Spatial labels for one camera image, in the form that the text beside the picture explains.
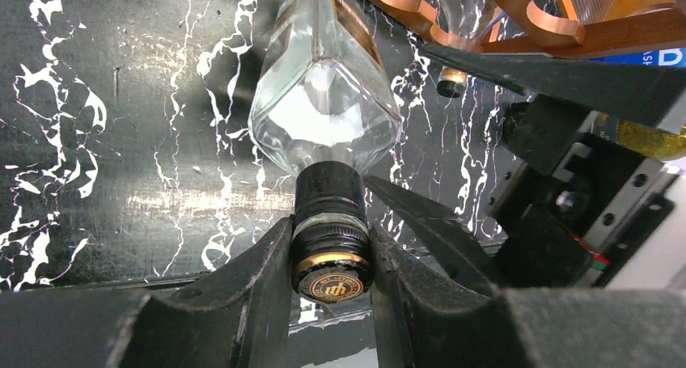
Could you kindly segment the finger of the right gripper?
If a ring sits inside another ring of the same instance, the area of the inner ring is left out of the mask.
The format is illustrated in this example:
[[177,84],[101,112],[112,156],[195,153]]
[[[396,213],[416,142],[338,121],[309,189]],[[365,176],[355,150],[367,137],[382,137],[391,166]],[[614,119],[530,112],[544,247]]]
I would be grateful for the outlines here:
[[378,176],[364,183],[408,225],[454,282],[484,296],[502,284],[502,275],[453,209]]

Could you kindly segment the blue square glass bottle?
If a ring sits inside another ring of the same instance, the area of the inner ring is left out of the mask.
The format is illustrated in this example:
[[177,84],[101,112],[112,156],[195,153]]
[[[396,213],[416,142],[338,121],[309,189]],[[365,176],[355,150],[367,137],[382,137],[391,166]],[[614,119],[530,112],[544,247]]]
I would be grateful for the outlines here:
[[642,53],[626,53],[605,57],[596,57],[594,61],[609,63],[685,67],[685,48],[650,50]]

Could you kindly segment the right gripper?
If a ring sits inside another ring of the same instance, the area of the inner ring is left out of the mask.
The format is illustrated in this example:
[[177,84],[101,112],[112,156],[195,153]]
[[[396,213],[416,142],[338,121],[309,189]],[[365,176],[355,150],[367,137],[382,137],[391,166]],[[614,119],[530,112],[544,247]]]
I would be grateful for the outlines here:
[[[442,66],[649,128],[685,125],[685,70],[474,53],[426,44]],[[518,159],[491,201],[506,232],[494,263],[509,286],[685,287],[683,153],[649,152],[663,133],[621,142],[622,122],[540,97],[508,107],[502,140]]]

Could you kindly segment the clear square liquor bottle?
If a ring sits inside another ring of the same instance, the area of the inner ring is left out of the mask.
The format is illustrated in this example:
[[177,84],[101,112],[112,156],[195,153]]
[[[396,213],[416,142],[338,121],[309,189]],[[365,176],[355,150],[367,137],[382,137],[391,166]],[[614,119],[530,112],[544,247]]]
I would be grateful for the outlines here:
[[400,110],[357,0],[285,0],[248,117],[296,179],[292,285],[338,303],[373,280],[362,176],[398,142]]

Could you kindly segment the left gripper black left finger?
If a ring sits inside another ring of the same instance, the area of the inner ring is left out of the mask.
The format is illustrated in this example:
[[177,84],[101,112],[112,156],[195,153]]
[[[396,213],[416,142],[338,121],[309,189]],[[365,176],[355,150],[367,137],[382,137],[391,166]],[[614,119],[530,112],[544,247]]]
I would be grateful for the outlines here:
[[284,367],[292,221],[165,298],[138,289],[1,296],[4,367]]

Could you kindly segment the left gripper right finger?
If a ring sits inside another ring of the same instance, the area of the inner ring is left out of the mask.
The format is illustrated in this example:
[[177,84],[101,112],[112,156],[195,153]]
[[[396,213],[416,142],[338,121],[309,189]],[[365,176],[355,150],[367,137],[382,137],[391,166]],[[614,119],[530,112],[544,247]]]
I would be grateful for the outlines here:
[[504,289],[484,296],[371,231],[382,367],[682,367],[685,297],[670,290]]

